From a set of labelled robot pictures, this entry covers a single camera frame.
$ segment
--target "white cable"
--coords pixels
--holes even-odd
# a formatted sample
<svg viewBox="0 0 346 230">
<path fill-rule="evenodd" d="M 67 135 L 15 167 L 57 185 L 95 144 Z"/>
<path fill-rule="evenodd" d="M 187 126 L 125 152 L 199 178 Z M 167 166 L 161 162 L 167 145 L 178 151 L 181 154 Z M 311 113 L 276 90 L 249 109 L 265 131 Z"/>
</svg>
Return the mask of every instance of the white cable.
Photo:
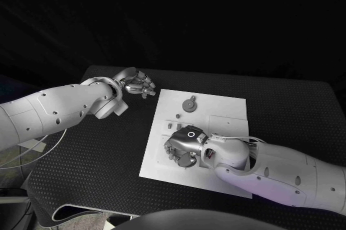
<svg viewBox="0 0 346 230">
<path fill-rule="evenodd" d="M 1 167 L 0 170 L 1 170 L 1 169 L 13 169 L 13 168 L 21 167 L 21 166 L 33 163 L 33 162 L 37 161 L 38 159 L 41 159 L 41 158 L 49 154 L 49 152 L 54 149 L 54 147 L 57 146 L 59 142 L 62 141 L 63 136 L 64 136 L 64 133 L 66 133 L 66 130 L 67 130 L 67 129 L 64 129 L 63 134 L 62 134 L 62 136 L 60 136 L 60 138 L 59 138 L 57 143 L 53 145 L 53 147 L 50 148 L 50 150 L 49 150 L 40 157 L 37 157 L 33 161 L 27 162 L 26 164 L 21 164 L 21 165 L 18 165 L 18 166 Z"/>
<path fill-rule="evenodd" d="M 21 154 L 18 154 L 8 162 L 5 162 L 2 165 L 0 165 L 0 167 L 4 166 L 4 165 L 7 165 L 11 161 L 14 161 L 15 159 L 18 159 L 24 154 L 27 154 L 28 151 L 41 143 L 41 141 L 46 139 L 47 136 L 49 136 L 49 135 L 46 135 L 46 136 L 37 141 L 37 143 L 31 146 L 31 148 L 28 148 L 27 151 L 24 151 L 24 152 L 23 152 Z"/>
<path fill-rule="evenodd" d="M 217 137 L 217 138 L 223 138 L 223 139 L 252 139 L 252 140 L 256 140 L 260 143 L 265 143 L 265 141 L 262 139 L 259 139 L 253 136 L 222 136 L 222 135 L 217 135 L 216 133 L 211 133 L 210 135 Z"/>
</svg>

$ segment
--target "black background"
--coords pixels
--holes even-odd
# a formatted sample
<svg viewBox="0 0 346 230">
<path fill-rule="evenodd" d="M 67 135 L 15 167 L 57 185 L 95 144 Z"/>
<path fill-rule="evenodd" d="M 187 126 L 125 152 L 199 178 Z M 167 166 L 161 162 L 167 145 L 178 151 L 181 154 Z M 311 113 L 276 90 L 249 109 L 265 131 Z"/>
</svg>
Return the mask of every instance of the black background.
<svg viewBox="0 0 346 230">
<path fill-rule="evenodd" d="M 344 112 L 344 26 L 346 0 L 0 0 L 0 72 L 38 88 L 89 65 L 317 80 Z"/>
</svg>

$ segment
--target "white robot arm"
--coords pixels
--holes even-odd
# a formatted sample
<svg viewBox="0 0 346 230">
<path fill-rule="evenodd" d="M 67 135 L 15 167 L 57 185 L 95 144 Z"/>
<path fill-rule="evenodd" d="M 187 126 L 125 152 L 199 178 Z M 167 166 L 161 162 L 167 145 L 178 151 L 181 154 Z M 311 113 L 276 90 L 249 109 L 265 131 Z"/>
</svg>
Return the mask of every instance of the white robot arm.
<svg viewBox="0 0 346 230">
<path fill-rule="evenodd" d="M 292 207 L 315 208 L 346 215 L 346 168 L 258 138 L 216 134 L 186 126 L 164 144 L 168 159 L 188 168 L 196 156 L 216 176 L 252 194 Z"/>
<path fill-rule="evenodd" d="M 122 89 L 145 98 L 155 95 L 154 87 L 148 76 L 129 67 L 112 78 L 93 77 L 0 104 L 0 151 L 70 128 L 86 114 L 98 119 L 112 112 L 119 116 L 128 108 Z"/>
</svg>

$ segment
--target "black mat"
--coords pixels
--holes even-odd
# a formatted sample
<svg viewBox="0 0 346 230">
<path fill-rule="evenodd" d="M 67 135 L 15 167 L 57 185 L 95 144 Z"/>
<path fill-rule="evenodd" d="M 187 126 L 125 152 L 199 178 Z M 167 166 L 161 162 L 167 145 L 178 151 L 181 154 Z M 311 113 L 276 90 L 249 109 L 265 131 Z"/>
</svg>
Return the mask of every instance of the black mat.
<svg viewBox="0 0 346 230">
<path fill-rule="evenodd" d="M 122 69 L 90 66 L 82 80 L 112 77 Z M 73 214 L 86 214 L 66 207 L 53 216 L 60 221 L 51 221 L 60 206 L 76 205 L 134 215 L 209 209 L 288 229 L 344 229 L 346 217 L 325 210 L 288 207 L 255 195 L 246 199 L 138 177 L 160 89 L 246 99 L 250 136 L 346 167 L 346 118 L 330 86 L 315 81 L 141 71 L 155 83 L 155 96 L 144 100 L 124 93 L 124 114 L 100 120 L 87 115 L 37 163 L 27 193 L 41 226 L 60 224 Z M 60 135 L 53 135 L 50 146 Z"/>
</svg>

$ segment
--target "black textured table surface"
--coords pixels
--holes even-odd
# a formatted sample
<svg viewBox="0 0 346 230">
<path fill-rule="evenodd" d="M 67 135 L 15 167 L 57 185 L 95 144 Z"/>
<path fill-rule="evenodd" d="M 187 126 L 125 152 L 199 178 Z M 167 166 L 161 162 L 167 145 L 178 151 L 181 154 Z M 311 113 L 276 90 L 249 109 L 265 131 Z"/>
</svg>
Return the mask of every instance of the black textured table surface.
<svg viewBox="0 0 346 230">
<path fill-rule="evenodd" d="M 82 80 L 112 77 L 124 67 L 90 66 Z M 246 99 L 249 135 L 346 167 L 346 118 L 322 82 L 141 69 L 155 96 L 124 93 L 128 109 L 105 119 L 87 115 L 28 179 L 28 197 L 43 227 L 105 210 L 144 215 L 168 209 L 233 213 L 286 229 L 344 229 L 346 216 L 284 206 L 138 177 L 160 89 Z M 51 136 L 49 147 L 62 135 Z"/>
</svg>

